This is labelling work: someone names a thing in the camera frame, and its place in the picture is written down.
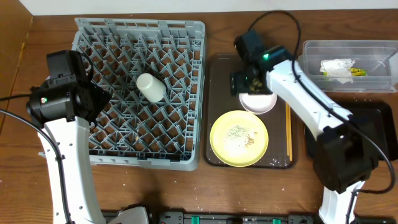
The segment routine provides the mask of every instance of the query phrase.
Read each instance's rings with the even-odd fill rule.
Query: yellow plate
[[[226,135],[234,126],[249,130],[252,144],[233,148],[234,142],[227,141]],[[247,111],[230,111],[220,116],[210,131],[210,145],[216,156],[228,165],[235,167],[250,166],[266,153],[268,132],[264,123]]]

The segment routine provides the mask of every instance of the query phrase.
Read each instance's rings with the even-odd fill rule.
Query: white wall
[[[34,16],[273,9],[391,9],[398,0],[20,0]]]

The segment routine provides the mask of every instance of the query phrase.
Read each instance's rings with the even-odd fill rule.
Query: plastic container
[[[76,18],[72,50],[94,64],[93,81],[112,94],[89,138],[93,164],[194,170],[200,153],[205,25],[199,21]],[[85,60],[87,70],[89,63]],[[137,78],[166,86],[151,103]]]
[[[368,75],[353,77],[352,83],[344,84],[324,76],[319,71],[320,62],[337,58],[355,60],[353,68],[365,69]],[[308,77],[325,91],[397,91],[394,87],[398,83],[396,40],[308,40],[304,43],[300,60]]]

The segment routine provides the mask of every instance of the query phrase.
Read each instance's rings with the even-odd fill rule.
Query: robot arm
[[[346,223],[347,217],[352,222],[353,209],[347,214],[352,191],[360,189],[378,166],[377,154],[314,97],[355,126],[351,112],[327,97],[295,62],[298,82],[292,70],[294,58],[281,46],[267,49],[254,30],[239,36],[235,47],[246,68],[231,74],[232,95],[276,93],[290,105],[317,140],[313,165],[325,186],[320,218],[325,224]]]
[[[53,201],[53,222],[66,223],[63,203],[76,224],[105,224],[98,204],[90,157],[88,154],[89,122],[95,122],[110,100],[109,93],[92,84],[87,76],[81,54],[61,51],[47,55],[50,78],[32,92],[27,110],[33,122],[56,143],[62,156],[61,183],[58,162],[49,142],[40,134],[47,165]],[[66,202],[61,185],[65,184]],[[145,208],[123,211],[109,224],[148,224]]]
[[[349,120],[350,111],[339,107],[333,100],[324,94],[308,77],[303,73],[300,66],[296,62],[296,72],[300,75],[303,83],[315,93],[327,105],[330,105],[340,116]],[[336,128],[343,123],[330,116],[319,103],[317,103],[295,80],[292,73],[292,62],[285,60],[274,66],[271,72],[267,73],[267,87],[270,91],[276,93],[285,100],[297,115],[308,126],[315,138],[323,133],[326,127]],[[335,190],[324,188],[323,202],[319,209],[319,216],[325,224],[341,224],[346,221],[346,214],[351,199],[351,193],[354,189],[360,189],[364,185],[364,181],[356,182],[350,185],[345,192],[339,194]],[[355,219],[354,210],[351,210],[349,222]]]

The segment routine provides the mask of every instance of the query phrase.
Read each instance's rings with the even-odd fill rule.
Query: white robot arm
[[[295,70],[300,75],[304,85],[309,88],[312,93],[321,99],[330,108],[333,108],[340,116],[348,120],[350,111],[338,106],[324,92],[322,92],[308,77],[303,73],[300,66],[296,62]],[[285,100],[297,115],[308,126],[315,138],[323,133],[323,129],[327,126],[335,128],[343,124],[334,116],[330,116],[318,102],[316,102],[296,81],[292,73],[292,62],[285,60],[274,66],[273,71],[267,74],[268,88]],[[354,189],[360,189],[364,185],[364,181],[359,181],[349,186],[345,192],[339,194],[331,191],[326,187],[323,190],[323,202],[319,209],[319,216],[325,224],[341,224],[346,221],[346,214],[349,208],[351,193]],[[354,210],[351,210],[349,222],[355,219]]]
[[[49,121],[43,131],[56,142],[63,155],[63,167],[70,217],[76,224],[105,224],[95,194],[93,174],[88,155],[90,126],[80,117],[68,122],[65,118]],[[51,145],[39,134],[49,168],[53,203],[53,222],[66,223],[60,190],[60,176]],[[109,224],[148,224],[145,208],[123,211]]]

